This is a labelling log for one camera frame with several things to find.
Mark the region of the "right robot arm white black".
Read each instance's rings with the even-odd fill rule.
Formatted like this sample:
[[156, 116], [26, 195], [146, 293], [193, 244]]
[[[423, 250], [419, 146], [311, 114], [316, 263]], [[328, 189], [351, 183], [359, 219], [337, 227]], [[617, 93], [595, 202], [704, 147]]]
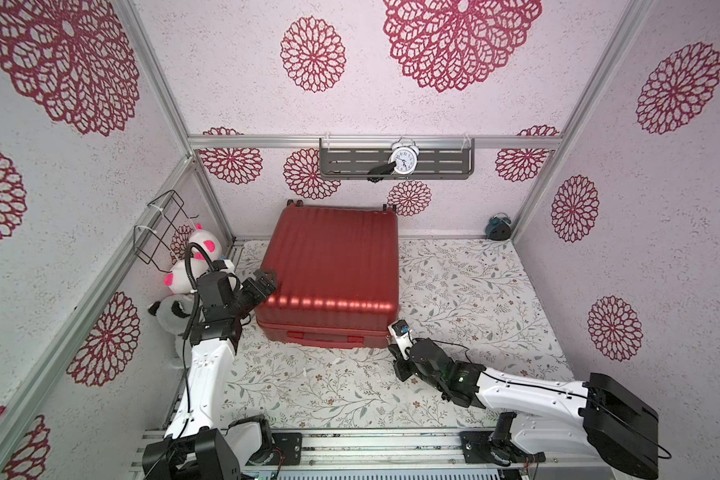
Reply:
[[670, 453], [659, 444], [659, 415], [612, 377], [546, 381], [452, 359], [441, 342], [414, 338], [406, 323], [390, 329], [397, 378], [416, 377], [463, 408], [499, 411], [494, 430], [471, 447], [509, 466], [542, 462], [548, 453], [597, 456], [632, 477], [656, 479]]

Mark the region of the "red ribbed hard-shell suitcase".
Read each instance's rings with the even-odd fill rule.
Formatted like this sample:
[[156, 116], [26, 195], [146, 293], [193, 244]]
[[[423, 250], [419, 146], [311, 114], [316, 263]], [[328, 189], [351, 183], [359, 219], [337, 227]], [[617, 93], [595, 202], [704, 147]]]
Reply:
[[398, 215], [289, 203], [261, 263], [277, 288], [255, 310], [270, 341], [323, 349], [383, 349], [398, 319]]

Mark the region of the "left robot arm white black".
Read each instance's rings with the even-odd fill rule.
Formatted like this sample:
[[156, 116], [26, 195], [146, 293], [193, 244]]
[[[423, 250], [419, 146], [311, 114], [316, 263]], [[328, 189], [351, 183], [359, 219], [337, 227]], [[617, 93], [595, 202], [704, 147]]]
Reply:
[[193, 303], [182, 334], [191, 345], [191, 358], [182, 360], [184, 391], [163, 439], [145, 448], [146, 479], [246, 479], [245, 466], [264, 464], [277, 451], [262, 415], [220, 426], [222, 383], [237, 355], [243, 320], [275, 292], [275, 273], [257, 270], [240, 280], [196, 242], [186, 247], [186, 268], [196, 253], [208, 270], [188, 272]]

